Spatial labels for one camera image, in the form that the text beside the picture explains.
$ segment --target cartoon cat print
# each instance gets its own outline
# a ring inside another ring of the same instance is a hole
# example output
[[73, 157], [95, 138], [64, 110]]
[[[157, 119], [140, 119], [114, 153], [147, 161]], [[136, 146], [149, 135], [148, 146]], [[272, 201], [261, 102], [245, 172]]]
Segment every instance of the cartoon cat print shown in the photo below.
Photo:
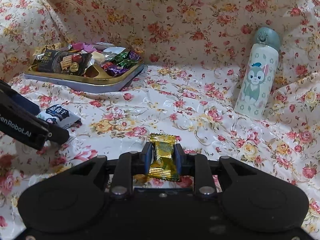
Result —
[[266, 80], [269, 65], [261, 68], [261, 63], [254, 63], [248, 72], [247, 82], [244, 83], [244, 101], [249, 105], [254, 105], [260, 95], [260, 85]]

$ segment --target floral fabric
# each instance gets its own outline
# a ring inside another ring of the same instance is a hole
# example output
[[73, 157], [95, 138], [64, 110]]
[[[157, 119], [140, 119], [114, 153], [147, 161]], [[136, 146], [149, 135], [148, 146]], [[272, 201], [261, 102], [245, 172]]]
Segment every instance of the floral fabric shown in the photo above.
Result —
[[[62, 104], [83, 124], [58, 147], [33, 150], [1, 134], [0, 238], [24, 225], [17, 211], [32, 184], [96, 155], [140, 151], [152, 132], [173, 134], [185, 152], [229, 155], [300, 187], [310, 209], [303, 228], [320, 239], [320, 0], [0, 0], [0, 77], [41, 108]], [[258, 27], [282, 39], [263, 120], [233, 111], [250, 39]], [[30, 47], [108, 41], [151, 63], [121, 92], [89, 94], [19, 74]], [[136, 176], [140, 187], [191, 187]]]

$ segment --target gray bottle cap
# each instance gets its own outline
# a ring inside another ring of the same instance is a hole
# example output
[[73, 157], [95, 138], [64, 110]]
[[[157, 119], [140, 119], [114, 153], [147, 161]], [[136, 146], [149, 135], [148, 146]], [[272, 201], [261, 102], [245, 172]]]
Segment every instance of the gray bottle cap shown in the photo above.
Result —
[[273, 47], [276, 51], [280, 50], [279, 35], [272, 29], [262, 27], [254, 35], [253, 43], [259, 43]]

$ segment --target metal bolt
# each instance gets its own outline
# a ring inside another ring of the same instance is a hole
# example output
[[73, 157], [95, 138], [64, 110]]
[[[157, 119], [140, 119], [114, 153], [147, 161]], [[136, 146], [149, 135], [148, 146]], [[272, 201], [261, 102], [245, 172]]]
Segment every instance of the metal bolt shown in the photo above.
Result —
[[115, 195], [123, 195], [127, 192], [127, 188], [123, 186], [115, 186], [111, 189], [111, 192]]
[[203, 186], [199, 189], [199, 191], [203, 195], [210, 195], [215, 192], [215, 189], [213, 187]]

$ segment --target white water bottle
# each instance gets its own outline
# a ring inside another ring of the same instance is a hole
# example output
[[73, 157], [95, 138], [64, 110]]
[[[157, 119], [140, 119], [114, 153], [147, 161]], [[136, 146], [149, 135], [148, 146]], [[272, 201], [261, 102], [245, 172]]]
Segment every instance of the white water bottle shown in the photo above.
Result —
[[262, 117], [275, 77], [279, 50], [278, 34], [269, 28], [258, 29], [236, 102], [236, 112], [254, 119]]

